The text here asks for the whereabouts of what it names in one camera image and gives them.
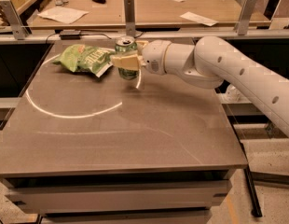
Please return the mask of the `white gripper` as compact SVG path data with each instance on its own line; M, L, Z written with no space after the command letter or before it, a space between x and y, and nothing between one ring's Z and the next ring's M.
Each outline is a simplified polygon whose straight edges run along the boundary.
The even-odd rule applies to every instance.
M166 51L171 44L166 40L155 40L149 42L147 40L137 40L137 54L132 55L112 55L111 63L113 66L138 71L142 67L156 75L165 75L164 59Z

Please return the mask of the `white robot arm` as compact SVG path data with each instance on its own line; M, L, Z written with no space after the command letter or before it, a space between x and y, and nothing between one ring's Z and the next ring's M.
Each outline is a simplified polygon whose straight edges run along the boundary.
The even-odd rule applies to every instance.
M289 137L289 79L267 69L216 36L195 45L142 41L136 51L111 57L112 65L156 75L176 75L203 89L229 82Z

